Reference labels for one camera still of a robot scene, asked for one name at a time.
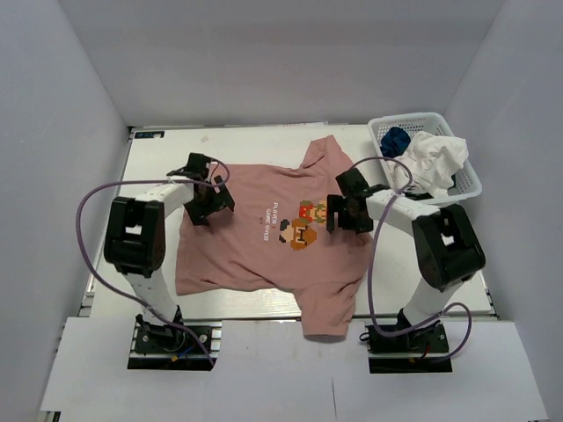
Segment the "pink t shirt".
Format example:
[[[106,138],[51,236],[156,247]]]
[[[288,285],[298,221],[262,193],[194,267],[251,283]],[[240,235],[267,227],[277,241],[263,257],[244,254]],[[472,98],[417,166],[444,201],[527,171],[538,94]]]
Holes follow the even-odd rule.
[[[202,226],[182,220],[177,294],[279,288],[295,297],[305,336],[346,336],[372,237],[328,232],[326,200],[340,193],[336,178],[351,165],[331,135],[310,142],[295,169],[230,165],[226,187],[235,207]]]

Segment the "dark green t shirt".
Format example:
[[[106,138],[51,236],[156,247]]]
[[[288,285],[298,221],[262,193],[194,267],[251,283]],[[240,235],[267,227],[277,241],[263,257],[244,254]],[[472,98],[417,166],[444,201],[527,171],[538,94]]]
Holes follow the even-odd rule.
[[[405,189],[404,195],[412,200],[432,200],[434,196],[420,186],[409,186]]]

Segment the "blue t shirt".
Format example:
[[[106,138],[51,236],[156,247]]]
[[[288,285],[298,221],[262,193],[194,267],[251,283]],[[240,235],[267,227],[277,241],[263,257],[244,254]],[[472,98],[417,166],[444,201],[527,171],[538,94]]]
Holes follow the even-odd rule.
[[[382,155],[389,158],[402,156],[411,142],[409,134],[401,127],[391,127],[382,137]]]

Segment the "white t shirt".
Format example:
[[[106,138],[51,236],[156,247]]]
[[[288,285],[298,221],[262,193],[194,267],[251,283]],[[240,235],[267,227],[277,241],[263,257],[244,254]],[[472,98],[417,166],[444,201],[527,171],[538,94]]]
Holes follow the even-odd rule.
[[[420,186],[434,198],[448,195],[453,176],[463,168],[469,156],[466,140],[455,136],[432,135],[419,131],[402,156],[399,165],[387,161],[394,185]]]

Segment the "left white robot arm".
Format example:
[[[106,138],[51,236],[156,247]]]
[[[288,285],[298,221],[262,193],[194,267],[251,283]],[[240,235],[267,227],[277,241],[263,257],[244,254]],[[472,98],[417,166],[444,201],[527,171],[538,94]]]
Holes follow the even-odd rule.
[[[166,219],[182,209],[194,226],[208,226],[211,215],[233,211],[235,201],[226,186],[230,172],[214,173],[224,166],[216,158],[192,153],[165,180],[135,197],[117,197],[110,207],[104,258],[133,288],[143,308],[142,322],[158,326],[156,341],[168,351],[184,345],[186,329],[162,271]]]

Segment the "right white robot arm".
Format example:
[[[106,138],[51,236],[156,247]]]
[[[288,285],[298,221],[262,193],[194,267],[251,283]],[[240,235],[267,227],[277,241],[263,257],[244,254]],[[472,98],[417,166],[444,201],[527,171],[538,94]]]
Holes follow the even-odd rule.
[[[373,264],[368,269],[369,314],[376,332],[398,338],[407,350],[415,351],[429,339],[428,327],[447,310],[453,294],[486,263],[485,253],[464,208],[437,207],[407,198],[384,185],[369,186],[356,168],[336,177],[341,194],[327,197],[326,228],[374,234],[377,244],[388,223],[414,241],[420,281],[413,296],[397,315],[391,331],[378,324],[373,303]]]

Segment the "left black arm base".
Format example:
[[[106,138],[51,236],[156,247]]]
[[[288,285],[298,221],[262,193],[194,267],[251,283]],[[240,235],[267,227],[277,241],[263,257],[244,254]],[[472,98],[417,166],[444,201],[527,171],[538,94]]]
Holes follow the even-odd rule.
[[[149,324],[139,314],[135,318],[127,369],[211,371],[219,353],[221,325],[197,323],[187,328],[197,338],[182,330]]]

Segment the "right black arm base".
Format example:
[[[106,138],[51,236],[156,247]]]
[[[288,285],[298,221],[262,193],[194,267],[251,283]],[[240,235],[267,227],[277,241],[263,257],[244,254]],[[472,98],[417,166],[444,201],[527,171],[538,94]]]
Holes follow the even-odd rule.
[[[359,336],[368,349],[369,372],[373,375],[446,374],[453,371],[450,345],[440,320],[402,336],[382,336],[367,325]]]

